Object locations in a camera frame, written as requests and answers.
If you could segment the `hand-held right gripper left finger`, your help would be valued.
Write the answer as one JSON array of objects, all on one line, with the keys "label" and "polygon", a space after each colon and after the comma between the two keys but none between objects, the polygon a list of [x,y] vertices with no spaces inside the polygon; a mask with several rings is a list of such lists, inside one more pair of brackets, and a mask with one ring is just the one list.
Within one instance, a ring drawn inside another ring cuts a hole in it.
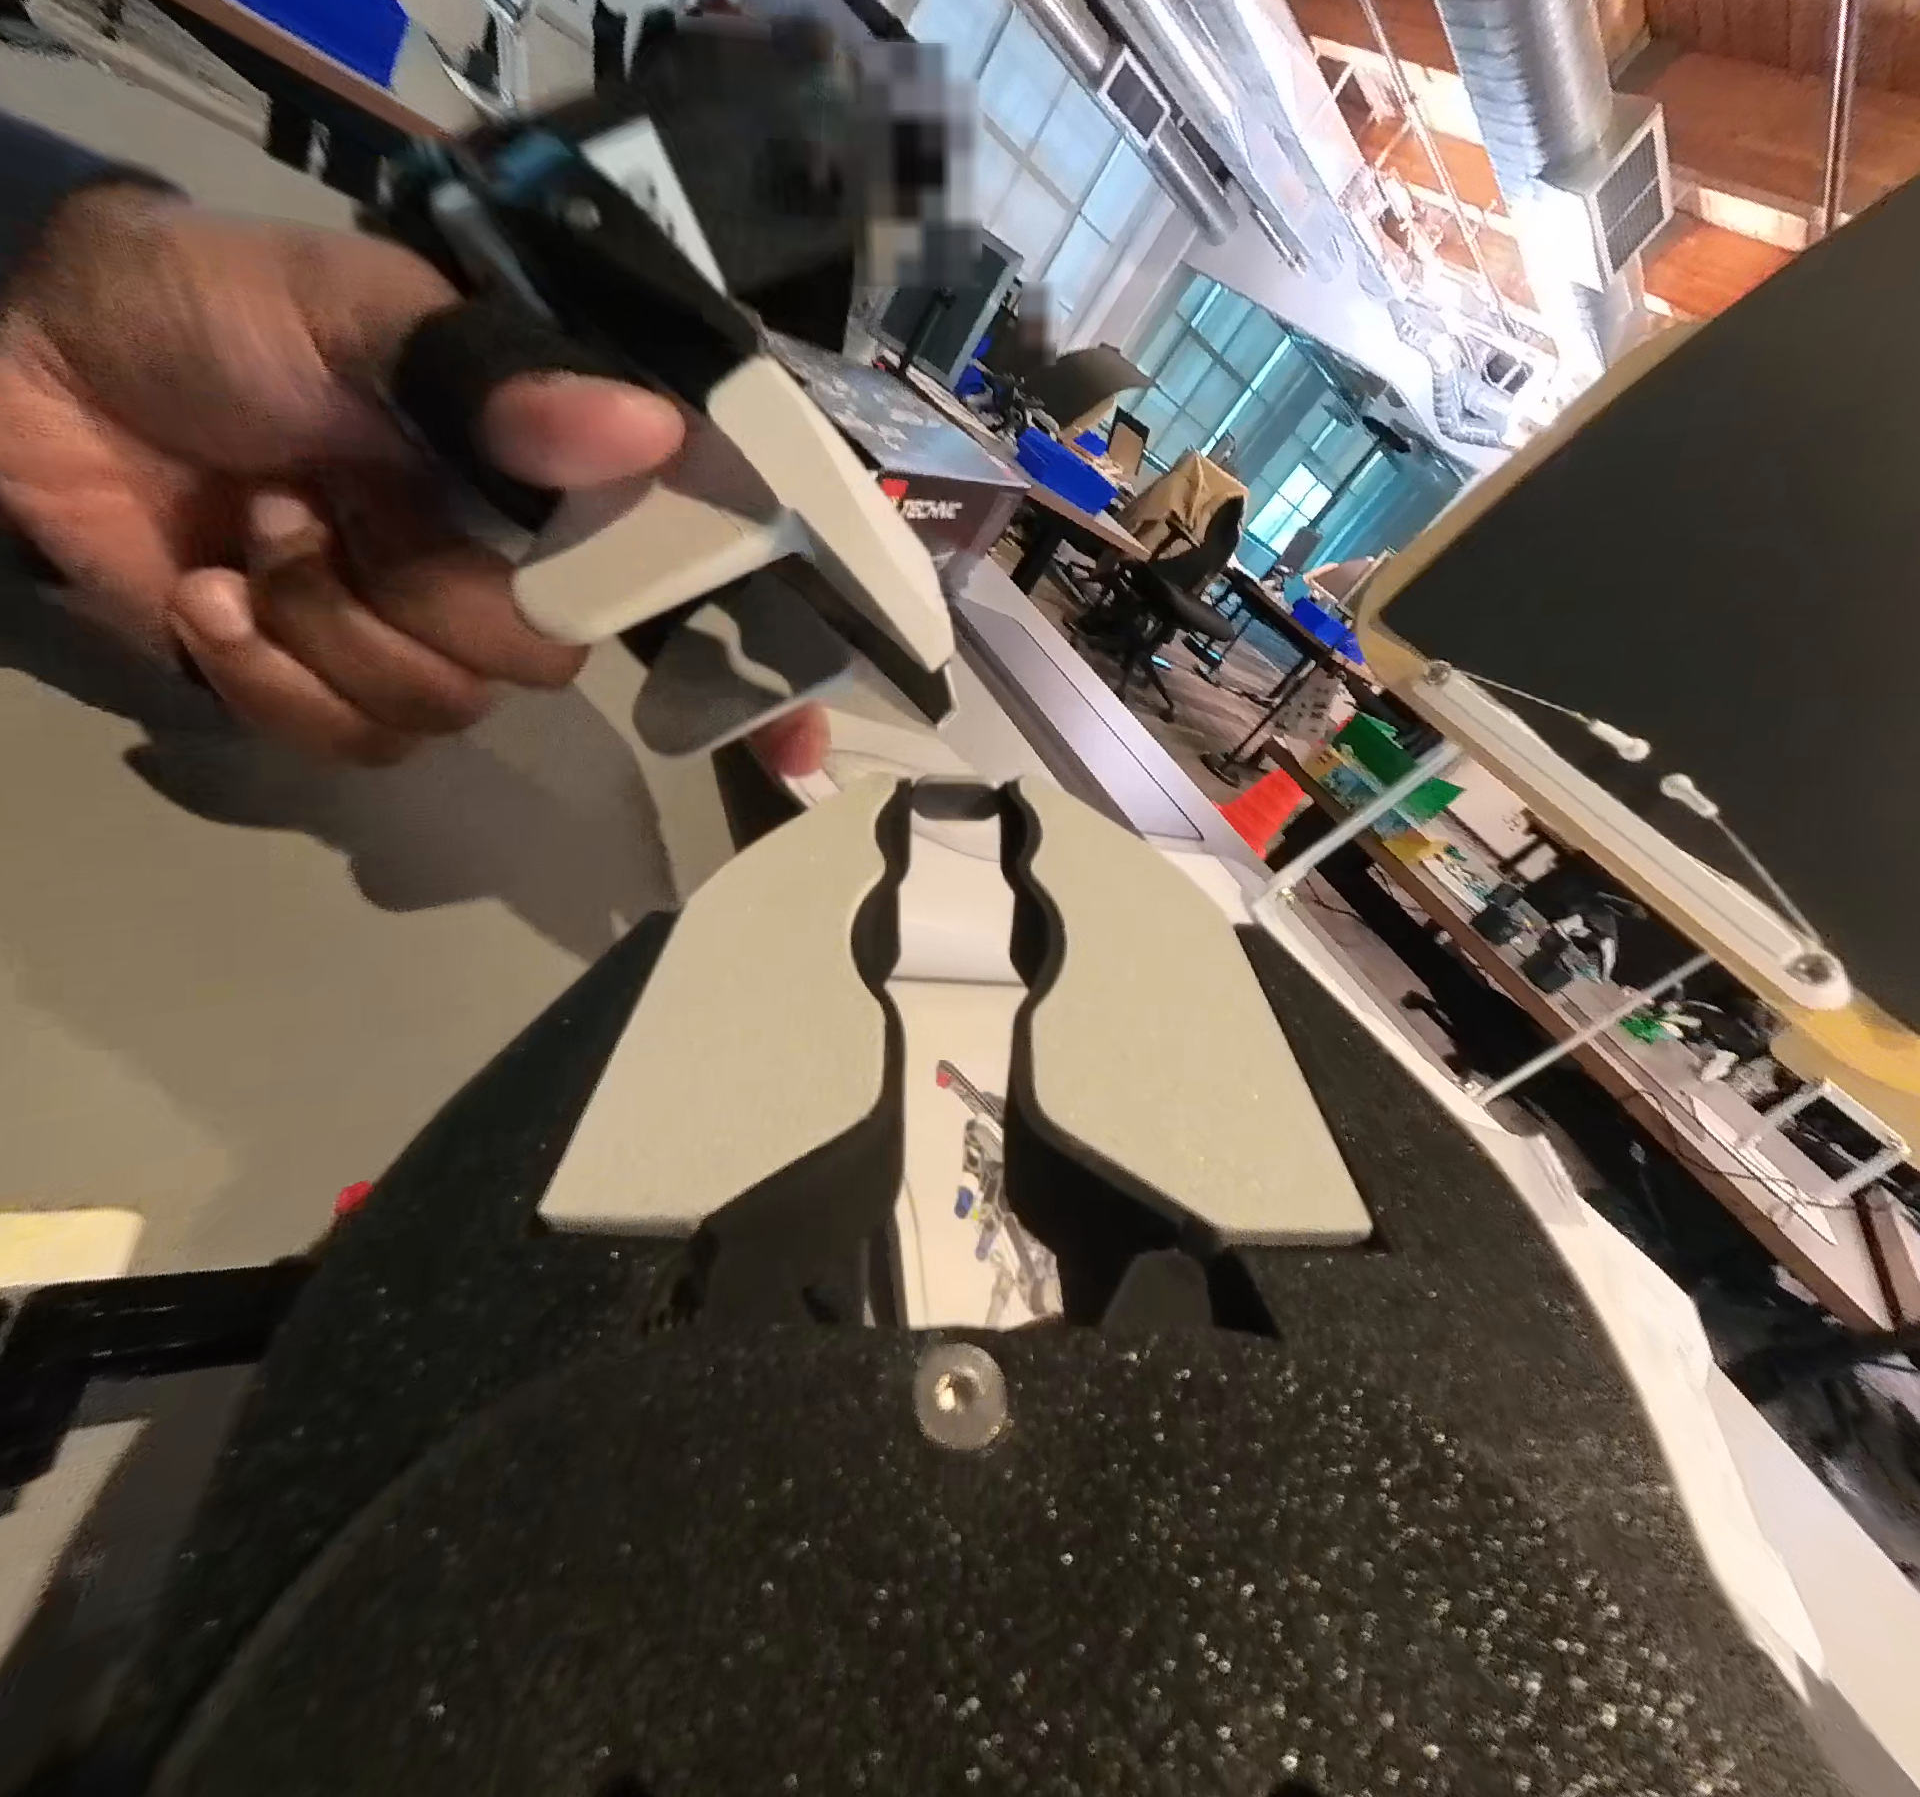
[{"label": "hand-held right gripper left finger", "polygon": [[687,1237],[898,1089],[909,791],[868,777],[685,902],[544,1186],[569,1235]]}]

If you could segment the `large metal ventilation duct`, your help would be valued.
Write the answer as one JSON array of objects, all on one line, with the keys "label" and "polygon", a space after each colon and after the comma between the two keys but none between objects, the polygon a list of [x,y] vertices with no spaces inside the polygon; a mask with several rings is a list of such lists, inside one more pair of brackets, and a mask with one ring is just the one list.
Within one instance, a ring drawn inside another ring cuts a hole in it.
[{"label": "large metal ventilation duct", "polygon": [[1560,173],[1605,143],[1621,100],[1593,0],[1434,0],[1506,214],[1551,282],[1573,280],[1579,205]]}]

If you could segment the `pale yellow flat object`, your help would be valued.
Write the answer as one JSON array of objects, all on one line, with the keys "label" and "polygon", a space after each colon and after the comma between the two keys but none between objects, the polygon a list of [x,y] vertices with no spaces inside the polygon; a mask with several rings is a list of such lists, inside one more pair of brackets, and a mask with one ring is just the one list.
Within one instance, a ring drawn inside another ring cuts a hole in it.
[{"label": "pale yellow flat object", "polygon": [[146,1219],[125,1207],[3,1212],[2,1293],[112,1283],[130,1271]]}]

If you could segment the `white instruction sheet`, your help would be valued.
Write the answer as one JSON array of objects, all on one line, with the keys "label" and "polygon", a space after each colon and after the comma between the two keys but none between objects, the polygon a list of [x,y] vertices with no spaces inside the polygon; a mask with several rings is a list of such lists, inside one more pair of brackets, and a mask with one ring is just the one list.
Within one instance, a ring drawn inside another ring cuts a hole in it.
[{"label": "white instruction sheet", "polygon": [[895,1207],[900,1316],[911,1329],[1025,1329],[1061,1316],[1054,1252],[1006,1200],[1012,984],[891,989],[904,1049]]}]

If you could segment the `small white air vent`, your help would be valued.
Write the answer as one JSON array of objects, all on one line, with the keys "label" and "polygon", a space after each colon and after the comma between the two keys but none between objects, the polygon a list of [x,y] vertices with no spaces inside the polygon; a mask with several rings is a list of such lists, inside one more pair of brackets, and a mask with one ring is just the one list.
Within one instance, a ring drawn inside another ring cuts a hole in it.
[{"label": "small white air vent", "polygon": [[1163,87],[1123,44],[1111,46],[1096,74],[1096,97],[1141,147],[1151,150],[1172,115]]}]

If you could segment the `red toy baseplate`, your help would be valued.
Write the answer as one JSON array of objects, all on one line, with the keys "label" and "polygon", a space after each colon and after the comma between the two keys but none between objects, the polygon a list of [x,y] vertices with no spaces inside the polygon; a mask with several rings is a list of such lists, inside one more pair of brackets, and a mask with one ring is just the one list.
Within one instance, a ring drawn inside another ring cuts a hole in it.
[{"label": "red toy baseplate", "polygon": [[1230,802],[1220,805],[1217,812],[1258,861],[1267,861],[1305,802],[1306,791],[1297,777],[1267,771]]}]

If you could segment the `black bracket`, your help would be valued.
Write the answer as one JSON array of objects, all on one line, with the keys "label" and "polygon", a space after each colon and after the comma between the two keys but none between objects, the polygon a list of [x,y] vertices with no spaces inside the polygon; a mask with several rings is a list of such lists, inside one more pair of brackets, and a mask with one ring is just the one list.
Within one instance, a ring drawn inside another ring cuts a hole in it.
[{"label": "black bracket", "polygon": [[3,1509],[53,1467],[92,1383],[260,1363],[317,1266],[316,1257],[282,1257],[223,1271],[5,1291]]}]

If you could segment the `tan jacket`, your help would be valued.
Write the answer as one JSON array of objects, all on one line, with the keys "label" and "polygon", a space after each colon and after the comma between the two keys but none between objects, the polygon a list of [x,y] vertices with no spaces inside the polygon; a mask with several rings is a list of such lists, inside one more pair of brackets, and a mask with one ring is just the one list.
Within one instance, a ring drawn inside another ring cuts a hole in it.
[{"label": "tan jacket", "polygon": [[1146,556],[1200,542],[1211,518],[1230,502],[1244,509],[1247,486],[1211,458],[1186,450],[1117,513]]}]

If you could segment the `black panel board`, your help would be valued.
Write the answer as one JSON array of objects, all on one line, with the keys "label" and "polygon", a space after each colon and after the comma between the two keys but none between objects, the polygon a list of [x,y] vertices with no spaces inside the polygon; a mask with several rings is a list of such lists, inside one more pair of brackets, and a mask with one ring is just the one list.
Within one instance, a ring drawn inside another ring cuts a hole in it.
[{"label": "black panel board", "polygon": [[1915,1096],[1918,185],[1638,347],[1363,592],[1548,834]]}]

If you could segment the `clear acrylic rod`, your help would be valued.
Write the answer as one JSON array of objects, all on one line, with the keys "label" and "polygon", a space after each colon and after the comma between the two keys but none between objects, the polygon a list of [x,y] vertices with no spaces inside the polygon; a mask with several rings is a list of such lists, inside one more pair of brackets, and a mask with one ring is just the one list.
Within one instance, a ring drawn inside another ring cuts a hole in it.
[{"label": "clear acrylic rod", "polygon": [[1331,802],[1328,812],[1333,819],[1331,827],[1309,847],[1274,868],[1266,889],[1249,907],[1249,917],[1271,929],[1280,919],[1280,908],[1294,900],[1298,888],[1322,863],[1360,836],[1372,834],[1382,816],[1398,811],[1408,797],[1417,795],[1428,782],[1446,776],[1462,756],[1465,750],[1461,745],[1443,740],[1415,761],[1403,777],[1382,785],[1369,801],[1354,805]]},{"label": "clear acrylic rod", "polygon": [[1548,1069],[1555,1065],[1557,1061],[1566,1060],[1566,1058],[1571,1058],[1577,1049],[1584,1049],[1584,1047],[1596,1043],[1598,1039],[1605,1036],[1605,1034],[1608,1034],[1615,1026],[1618,1026],[1624,1019],[1628,1019],[1628,1016],[1632,1016],[1635,1011],[1640,1011],[1640,1009],[1643,1009],[1643,1007],[1655,1003],[1655,1002],[1658,1002],[1659,997],[1664,997],[1666,994],[1677,991],[1680,984],[1685,984],[1688,979],[1691,979],[1695,973],[1708,969],[1712,962],[1715,962],[1715,957],[1712,957],[1708,951],[1697,951],[1697,953],[1690,956],[1688,959],[1682,959],[1678,969],[1669,970],[1664,977],[1652,981],[1650,984],[1645,984],[1645,986],[1642,986],[1642,989],[1630,989],[1630,991],[1621,994],[1621,995],[1608,1005],[1608,1009],[1598,1011],[1598,1013],[1585,1019],[1585,1020],[1584,1020],[1577,1029],[1573,1029],[1568,1034],[1565,1034],[1565,1036],[1560,1036],[1560,1039],[1555,1039],[1548,1047],[1543,1047],[1541,1051],[1537,1051],[1537,1053],[1535,1053],[1533,1058],[1529,1058],[1526,1061],[1522,1061],[1522,1064],[1514,1065],[1513,1071],[1505,1072],[1499,1079],[1496,1079],[1496,1081],[1466,1081],[1466,1083],[1462,1083],[1461,1089],[1462,1089],[1465,1098],[1469,1098],[1469,1100],[1479,1100],[1479,1101],[1493,1101],[1493,1100],[1503,1100],[1503,1098],[1514,1092],[1514,1090],[1520,1089],[1522,1085],[1526,1085],[1526,1083],[1532,1083],[1533,1079],[1537,1079],[1539,1074],[1548,1072]]}]

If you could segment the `large white air vent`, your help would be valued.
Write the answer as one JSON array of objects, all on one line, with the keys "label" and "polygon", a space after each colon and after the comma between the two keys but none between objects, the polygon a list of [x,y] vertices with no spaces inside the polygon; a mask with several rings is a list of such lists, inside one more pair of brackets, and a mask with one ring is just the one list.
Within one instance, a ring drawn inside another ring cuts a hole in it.
[{"label": "large white air vent", "polygon": [[1573,280],[1604,292],[1673,214],[1666,122],[1659,105],[1621,100],[1605,143],[1560,173],[1579,205]]}]

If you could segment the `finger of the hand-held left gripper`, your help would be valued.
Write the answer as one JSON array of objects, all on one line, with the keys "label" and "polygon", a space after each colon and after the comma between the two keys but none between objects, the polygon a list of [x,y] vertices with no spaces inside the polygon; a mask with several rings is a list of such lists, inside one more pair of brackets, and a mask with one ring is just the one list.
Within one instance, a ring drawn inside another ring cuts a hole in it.
[{"label": "finger of the hand-held left gripper", "polygon": [[779,726],[852,674],[852,647],[808,604],[696,604],[629,629],[640,741],[690,759]]},{"label": "finger of the hand-held left gripper", "polygon": [[674,465],[569,492],[515,569],[515,604],[560,644],[696,604],[808,604],[920,720],[953,709],[934,564],[774,357],[746,360],[708,393]]}]

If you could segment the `long cluttered wooden table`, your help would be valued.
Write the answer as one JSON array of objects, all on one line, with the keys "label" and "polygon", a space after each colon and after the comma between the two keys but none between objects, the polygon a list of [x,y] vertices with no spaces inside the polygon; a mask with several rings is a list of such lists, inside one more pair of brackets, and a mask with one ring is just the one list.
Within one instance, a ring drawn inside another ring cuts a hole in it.
[{"label": "long cluttered wooden table", "polygon": [[[1519,959],[1479,937],[1451,892],[1373,836],[1315,867],[1298,902],[1331,897],[1400,965],[1398,1002],[1425,1016],[1446,1069],[1482,1096],[1604,1011],[1616,994],[1588,979],[1533,989]],[[1622,1029],[1573,1047],[1503,1101],[1558,1130],[1653,1257],[1685,1286],[1779,1271],[1789,1294],[1860,1337],[1915,1329],[1915,1225],[1883,1186],[1835,1204],[1836,1181],[1760,1114],[1705,1083],[1688,1047],[1652,1047]]]}]

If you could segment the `black office chair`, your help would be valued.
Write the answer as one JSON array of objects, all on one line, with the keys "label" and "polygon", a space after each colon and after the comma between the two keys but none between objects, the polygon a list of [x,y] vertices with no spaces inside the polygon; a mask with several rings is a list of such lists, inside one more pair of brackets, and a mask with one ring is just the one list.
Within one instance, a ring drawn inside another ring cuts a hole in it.
[{"label": "black office chair", "polygon": [[1138,680],[1157,695],[1163,722],[1175,720],[1175,701],[1157,658],[1183,633],[1209,644],[1226,639],[1226,618],[1205,594],[1230,567],[1244,513],[1247,494],[1228,494],[1208,518],[1196,542],[1117,567],[1105,577],[1096,602],[1072,621],[1068,639],[1074,649],[1105,649],[1114,656],[1117,701],[1126,703]]}]

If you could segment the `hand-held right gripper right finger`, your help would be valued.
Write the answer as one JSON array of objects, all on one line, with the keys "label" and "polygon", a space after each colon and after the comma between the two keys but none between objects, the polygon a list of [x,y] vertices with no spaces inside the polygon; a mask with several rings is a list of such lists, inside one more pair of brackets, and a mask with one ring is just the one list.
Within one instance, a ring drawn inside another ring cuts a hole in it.
[{"label": "hand-held right gripper right finger", "polygon": [[1006,787],[1025,984],[1006,1183],[1048,1246],[1358,1246],[1372,1213],[1242,936],[1241,878],[1043,782]]}]

